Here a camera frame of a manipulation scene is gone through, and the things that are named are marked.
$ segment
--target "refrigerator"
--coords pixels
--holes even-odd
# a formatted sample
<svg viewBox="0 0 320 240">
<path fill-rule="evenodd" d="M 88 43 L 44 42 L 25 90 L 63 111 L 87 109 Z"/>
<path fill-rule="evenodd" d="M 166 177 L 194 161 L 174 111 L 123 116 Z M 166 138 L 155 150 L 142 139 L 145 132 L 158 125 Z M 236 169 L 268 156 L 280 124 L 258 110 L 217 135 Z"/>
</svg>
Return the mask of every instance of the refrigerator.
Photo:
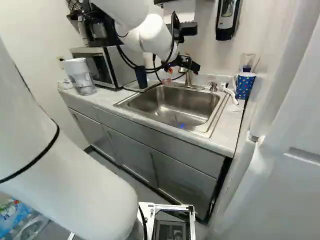
<svg viewBox="0 0 320 240">
<path fill-rule="evenodd" d="M 320 1 L 275 1 L 206 239 L 320 239 Z"/>
</svg>

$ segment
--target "blue polka dot mug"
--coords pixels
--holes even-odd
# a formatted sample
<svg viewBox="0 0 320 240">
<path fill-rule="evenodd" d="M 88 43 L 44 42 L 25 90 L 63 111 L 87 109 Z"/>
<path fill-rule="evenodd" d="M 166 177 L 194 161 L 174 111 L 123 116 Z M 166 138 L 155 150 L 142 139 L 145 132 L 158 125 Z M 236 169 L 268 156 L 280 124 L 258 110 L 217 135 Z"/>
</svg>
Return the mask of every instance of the blue polka dot mug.
<svg viewBox="0 0 320 240">
<path fill-rule="evenodd" d="M 236 99 L 247 100 L 249 98 L 252 86 L 254 85 L 256 74 L 252 72 L 238 73 L 238 81 L 236 83 Z"/>
</svg>

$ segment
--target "black soap dispenser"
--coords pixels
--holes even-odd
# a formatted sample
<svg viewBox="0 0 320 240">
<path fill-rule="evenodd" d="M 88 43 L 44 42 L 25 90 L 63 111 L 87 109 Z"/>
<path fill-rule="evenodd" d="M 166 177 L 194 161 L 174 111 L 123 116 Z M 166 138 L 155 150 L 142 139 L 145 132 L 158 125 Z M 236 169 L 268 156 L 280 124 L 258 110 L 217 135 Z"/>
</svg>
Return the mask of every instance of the black soap dispenser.
<svg viewBox="0 0 320 240">
<path fill-rule="evenodd" d="M 235 35 L 241 11 L 242 0 L 219 0 L 215 24 L 215 39 L 231 40 Z"/>
</svg>

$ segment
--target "countertop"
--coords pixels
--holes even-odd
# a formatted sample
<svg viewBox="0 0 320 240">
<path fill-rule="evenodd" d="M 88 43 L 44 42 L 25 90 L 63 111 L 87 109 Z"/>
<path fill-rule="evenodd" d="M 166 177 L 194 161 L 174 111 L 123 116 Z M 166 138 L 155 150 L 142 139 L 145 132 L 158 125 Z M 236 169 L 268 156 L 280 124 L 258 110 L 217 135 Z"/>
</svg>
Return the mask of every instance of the countertop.
<svg viewBox="0 0 320 240">
<path fill-rule="evenodd" d="M 74 88 L 59 91 L 62 94 L 67 94 L 77 99 L 88 101 L 94 107 L 106 110 L 130 121 L 200 146 L 204 149 L 211 150 L 226 157 L 234 157 L 243 111 L 235 111 L 235 108 L 237 107 L 233 104 L 230 97 L 221 113 L 220 119 L 216 124 L 211 137 L 207 138 L 113 106 L 127 97 L 136 94 L 136 92 L 125 89 L 114 91 L 100 87 L 97 87 L 96 90 L 97 92 L 95 94 L 88 96 L 78 95 Z M 244 106 L 244 103 L 244 100 L 239 101 L 240 108 Z"/>
</svg>

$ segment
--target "stainless steel sink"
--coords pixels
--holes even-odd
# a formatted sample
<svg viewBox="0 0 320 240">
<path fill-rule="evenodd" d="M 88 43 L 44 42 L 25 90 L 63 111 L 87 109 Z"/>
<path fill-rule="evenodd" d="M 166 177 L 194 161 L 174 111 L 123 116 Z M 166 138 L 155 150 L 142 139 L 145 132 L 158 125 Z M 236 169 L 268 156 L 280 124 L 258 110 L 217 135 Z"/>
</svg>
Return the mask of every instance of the stainless steel sink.
<svg viewBox="0 0 320 240">
<path fill-rule="evenodd" d="M 194 90 L 171 84 L 135 94 L 115 106 L 210 137 L 226 102 L 224 92 Z"/>
</svg>

